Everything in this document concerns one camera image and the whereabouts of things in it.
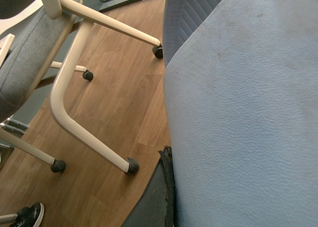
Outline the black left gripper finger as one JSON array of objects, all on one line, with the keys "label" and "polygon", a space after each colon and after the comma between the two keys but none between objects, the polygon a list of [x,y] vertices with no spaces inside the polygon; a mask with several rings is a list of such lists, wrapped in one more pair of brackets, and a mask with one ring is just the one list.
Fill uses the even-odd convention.
[{"label": "black left gripper finger", "polygon": [[175,183],[172,149],[165,146],[140,199],[133,207],[123,227],[174,226]]}]

